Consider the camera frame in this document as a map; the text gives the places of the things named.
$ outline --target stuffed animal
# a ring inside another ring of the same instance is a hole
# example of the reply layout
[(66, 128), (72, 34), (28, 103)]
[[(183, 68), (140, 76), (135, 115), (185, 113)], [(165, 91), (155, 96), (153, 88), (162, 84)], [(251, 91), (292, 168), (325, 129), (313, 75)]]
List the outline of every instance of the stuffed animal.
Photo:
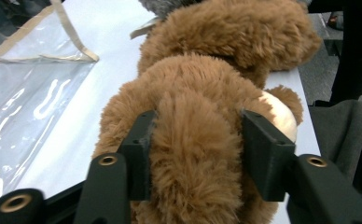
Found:
[(307, 62), (320, 43), (292, 0), (203, 0), (166, 14), (141, 46), (139, 77), (105, 107), (93, 154), (117, 151), (137, 116), (156, 111), (151, 199), (132, 203), (132, 220), (270, 223), (277, 203), (242, 170), (241, 111), (295, 141), (300, 100), (283, 86), (264, 91), (265, 80)]

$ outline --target black bracket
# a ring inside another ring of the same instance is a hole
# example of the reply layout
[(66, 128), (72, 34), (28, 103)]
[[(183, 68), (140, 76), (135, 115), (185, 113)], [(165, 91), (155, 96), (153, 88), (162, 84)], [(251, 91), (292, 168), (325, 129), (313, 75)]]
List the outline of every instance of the black bracket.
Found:
[[(36, 189), (0, 198), (0, 224), (119, 224), (131, 222), (130, 201), (149, 200), (149, 140), (155, 111), (140, 115), (117, 153), (95, 158), (85, 182), (44, 200)], [(262, 198), (289, 193), (292, 223), (362, 223), (362, 197), (331, 162), (295, 156), (295, 145), (257, 113), (242, 111), (243, 164)]]

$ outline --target plush fur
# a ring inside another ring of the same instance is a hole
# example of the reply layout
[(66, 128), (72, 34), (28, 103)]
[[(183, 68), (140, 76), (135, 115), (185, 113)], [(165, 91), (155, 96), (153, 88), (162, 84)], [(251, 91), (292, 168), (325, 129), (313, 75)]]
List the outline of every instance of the plush fur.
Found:
[(195, 52), (227, 61), (263, 88), (271, 70), (305, 63), (319, 48), (306, 12), (292, 0), (205, 0), (179, 8), (142, 45), (139, 74), (163, 58)]
[(140, 113), (158, 112), (152, 198), (133, 204), (139, 223), (269, 222), (276, 203), (242, 179), (240, 161), (241, 109), (274, 119), (261, 96), (228, 63), (198, 55), (166, 58), (120, 89), (104, 110), (96, 155), (116, 150)]
[(136, 117), (156, 110), (151, 200), (132, 203), (133, 222), (269, 223), (277, 203), (242, 171), (241, 111), (295, 137), (297, 94), (262, 87), (270, 70), (308, 60), (317, 38), (290, 0), (205, 0), (160, 22), (141, 47), (139, 78), (105, 107), (93, 155), (116, 152)]

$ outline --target metal grommet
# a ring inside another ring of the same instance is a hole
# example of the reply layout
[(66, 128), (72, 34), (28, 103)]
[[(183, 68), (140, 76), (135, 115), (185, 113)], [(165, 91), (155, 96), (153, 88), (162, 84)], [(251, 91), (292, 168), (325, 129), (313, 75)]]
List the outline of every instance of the metal grommet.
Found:
[(0, 206), (0, 211), (3, 213), (16, 212), (25, 207), (32, 200), (32, 196), (29, 194), (20, 194), (13, 196), (6, 200)]
[(115, 156), (106, 156), (100, 159), (100, 165), (112, 165), (117, 162), (118, 158)]
[(317, 167), (326, 167), (327, 166), (327, 162), (324, 161), (321, 158), (317, 158), (317, 157), (309, 157), (307, 159), (307, 162), (310, 163), (313, 166), (317, 166)]

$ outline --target gray fabric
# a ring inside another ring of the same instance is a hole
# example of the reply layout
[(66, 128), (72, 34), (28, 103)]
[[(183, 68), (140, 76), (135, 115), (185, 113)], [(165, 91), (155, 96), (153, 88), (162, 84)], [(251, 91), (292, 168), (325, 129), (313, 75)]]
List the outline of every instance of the gray fabric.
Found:
[(186, 7), (202, 0), (139, 0), (143, 7), (148, 11), (152, 11), (161, 19), (165, 19), (167, 14), (178, 9), (179, 7)]
[(362, 102), (349, 100), (309, 110), (322, 157), (353, 182), (362, 148)]
[(298, 2), (305, 3), (306, 6), (309, 6), (313, 0), (298, 0)]

